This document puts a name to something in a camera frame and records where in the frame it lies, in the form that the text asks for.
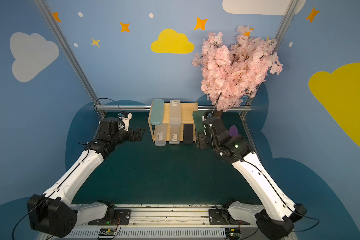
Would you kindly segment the teal pencil case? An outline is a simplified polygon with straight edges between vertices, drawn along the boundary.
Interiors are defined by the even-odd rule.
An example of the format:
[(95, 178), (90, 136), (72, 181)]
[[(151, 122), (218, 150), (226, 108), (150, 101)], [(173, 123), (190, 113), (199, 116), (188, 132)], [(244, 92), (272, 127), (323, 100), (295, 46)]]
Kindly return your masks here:
[(151, 125), (159, 126), (163, 123), (164, 108), (165, 108), (164, 100), (162, 99), (153, 100), (151, 107), (151, 117), (150, 117)]

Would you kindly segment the tall frosted grey pencil case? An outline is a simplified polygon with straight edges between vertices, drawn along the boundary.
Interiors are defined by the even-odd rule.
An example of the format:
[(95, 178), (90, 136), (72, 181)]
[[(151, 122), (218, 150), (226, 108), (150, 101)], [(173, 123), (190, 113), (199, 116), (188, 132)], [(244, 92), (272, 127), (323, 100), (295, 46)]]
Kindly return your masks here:
[(170, 125), (177, 126), (182, 123), (181, 100), (170, 100)]

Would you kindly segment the frosted pencil case with label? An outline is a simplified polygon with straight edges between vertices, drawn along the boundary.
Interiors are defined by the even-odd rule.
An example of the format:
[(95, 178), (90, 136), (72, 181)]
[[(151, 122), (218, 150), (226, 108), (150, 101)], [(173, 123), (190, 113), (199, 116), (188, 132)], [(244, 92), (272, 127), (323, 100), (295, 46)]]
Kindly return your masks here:
[(180, 144), (180, 133), (181, 133), (181, 124), (170, 125), (170, 145), (179, 145)]

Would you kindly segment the clear rounded pencil case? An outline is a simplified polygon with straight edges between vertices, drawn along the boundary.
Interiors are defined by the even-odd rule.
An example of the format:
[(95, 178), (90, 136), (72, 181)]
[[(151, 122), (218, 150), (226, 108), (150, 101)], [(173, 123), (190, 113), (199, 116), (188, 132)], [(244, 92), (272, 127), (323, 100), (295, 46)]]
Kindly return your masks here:
[(157, 147), (164, 147), (167, 142), (167, 124), (155, 126), (155, 145)]

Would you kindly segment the black pencil case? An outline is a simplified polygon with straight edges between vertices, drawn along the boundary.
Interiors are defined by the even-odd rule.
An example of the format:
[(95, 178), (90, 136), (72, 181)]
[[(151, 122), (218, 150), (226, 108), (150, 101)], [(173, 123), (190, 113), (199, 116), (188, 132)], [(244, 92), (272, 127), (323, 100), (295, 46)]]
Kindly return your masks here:
[(193, 124), (184, 124), (183, 125), (183, 142), (185, 144), (191, 144), (194, 142), (193, 137)]

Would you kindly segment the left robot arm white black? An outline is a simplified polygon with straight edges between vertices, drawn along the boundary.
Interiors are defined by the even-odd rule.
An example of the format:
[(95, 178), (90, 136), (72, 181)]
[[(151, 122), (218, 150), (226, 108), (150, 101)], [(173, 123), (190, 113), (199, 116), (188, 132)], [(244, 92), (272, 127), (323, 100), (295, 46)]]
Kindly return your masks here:
[(67, 172), (42, 195), (33, 195), (27, 202), (32, 230), (64, 238), (76, 226), (94, 222), (114, 224), (114, 204), (98, 201), (80, 207), (72, 201), (92, 172), (124, 142), (141, 141), (145, 129), (129, 127), (132, 114), (121, 112), (117, 118), (104, 118), (95, 138), (86, 144), (80, 157)]

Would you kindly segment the dark green pencil case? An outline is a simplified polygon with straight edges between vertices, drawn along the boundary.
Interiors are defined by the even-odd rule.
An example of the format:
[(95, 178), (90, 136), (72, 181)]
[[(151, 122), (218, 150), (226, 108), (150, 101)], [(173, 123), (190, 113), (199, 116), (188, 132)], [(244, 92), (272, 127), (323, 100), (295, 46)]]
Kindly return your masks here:
[(204, 116), (205, 116), (205, 111), (198, 110), (198, 111), (193, 112), (195, 132), (197, 134), (203, 134), (205, 132), (204, 125), (203, 125)]

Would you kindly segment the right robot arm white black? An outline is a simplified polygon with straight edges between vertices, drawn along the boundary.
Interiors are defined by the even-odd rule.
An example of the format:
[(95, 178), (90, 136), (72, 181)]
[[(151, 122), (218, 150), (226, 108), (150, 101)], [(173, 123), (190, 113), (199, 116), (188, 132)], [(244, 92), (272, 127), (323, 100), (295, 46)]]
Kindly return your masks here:
[(245, 178), (261, 201), (259, 205), (230, 202), (224, 208), (235, 221), (256, 225), (270, 240), (280, 240), (295, 228), (307, 209), (294, 203), (279, 188), (262, 165), (254, 148), (241, 136), (232, 137), (219, 117), (203, 121), (204, 140), (215, 153)]

